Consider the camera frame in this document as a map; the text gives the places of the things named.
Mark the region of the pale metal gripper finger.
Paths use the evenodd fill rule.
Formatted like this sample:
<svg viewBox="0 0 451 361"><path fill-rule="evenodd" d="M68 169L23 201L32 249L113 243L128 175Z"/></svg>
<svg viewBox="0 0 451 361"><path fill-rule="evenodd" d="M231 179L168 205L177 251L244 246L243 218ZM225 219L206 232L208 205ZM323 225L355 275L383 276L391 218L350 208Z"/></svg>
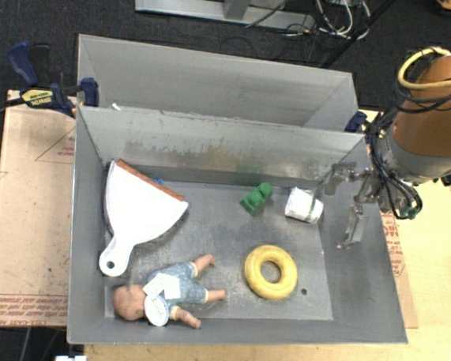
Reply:
<svg viewBox="0 0 451 361"><path fill-rule="evenodd" d="M334 195L342 182L353 182L356 179L356 162L340 162L333 164L324 185L326 195Z"/></svg>
<svg viewBox="0 0 451 361"><path fill-rule="evenodd" d="M366 228L368 216L362 206L353 205L348 211L348 223L344 236L337 244L340 249L347 249L361 243Z"/></svg>

